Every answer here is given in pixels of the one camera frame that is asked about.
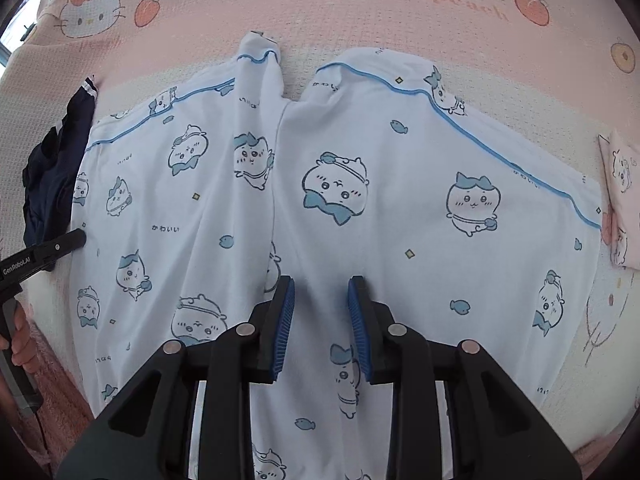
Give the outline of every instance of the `finger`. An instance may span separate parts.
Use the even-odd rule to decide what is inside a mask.
[[[20,304],[20,302],[16,301],[15,303],[18,304],[18,307],[15,309],[15,313],[14,313],[15,329],[21,330],[22,327],[26,324],[27,316],[24,313],[24,309],[22,308],[22,305]]]
[[[22,368],[24,368],[24,371],[28,374],[36,373],[40,370],[40,360],[38,359],[38,356],[36,355],[36,357],[31,359],[28,363],[23,364]]]
[[[29,339],[29,342],[21,351],[14,353],[11,361],[16,366],[23,366],[36,357],[37,353],[36,342],[33,339]]]
[[[21,330],[16,330],[11,339],[11,350],[13,350],[14,354],[17,354],[27,345],[30,339],[31,334],[29,334],[28,325],[23,327]]]

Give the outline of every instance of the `dark navy fabric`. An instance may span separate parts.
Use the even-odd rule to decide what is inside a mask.
[[[33,149],[22,170],[27,247],[66,232],[78,168],[94,118],[95,96],[95,86],[87,78],[66,106],[65,117]]]

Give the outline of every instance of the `silver screw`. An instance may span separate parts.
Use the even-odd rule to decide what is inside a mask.
[[[393,323],[393,325],[389,325],[389,328],[387,328],[387,330],[389,330],[389,333],[391,335],[395,335],[398,337],[406,334],[406,327],[400,323]]]
[[[251,335],[255,332],[255,326],[251,323],[242,323],[236,326],[236,333],[238,335]]]
[[[164,351],[165,354],[177,354],[180,348],[182,348],[182,345],[180,341],[176,339],[171,339],[171,341],[167,341],[162,345],[162,351]]]
[[[467,339],[462,342],[462,349],[468,354],[477,354],[480,351],[480,345],[473,339]]]

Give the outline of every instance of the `human hand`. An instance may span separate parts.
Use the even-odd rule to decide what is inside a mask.
[[[27,316],[20,303],[18,303],[18,308],[15,309],[14,323],[15,333],[11,341],[11,350],[13,352],[11,361],[15,366],[24,368],[27,373],[34,374],[40,369],[38,349],[36,348],[36,342],[31,339]],[[7,350],[8,348],[9,342],[0,336],[0,350]]]

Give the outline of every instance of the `white pajama pants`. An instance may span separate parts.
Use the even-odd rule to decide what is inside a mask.
[[[391,386],[360,373],[355,274],[425,338],[480,342],[539,406],[593,281],[598,185],[427,60],[351,49],[290,102],[279,58],[248,34],[236,60],[92,129],[70,305],[94,413],[165,340],[245,321],[281,274],[296,307],[278,381],[252,386],[256,478],[385,476]]]

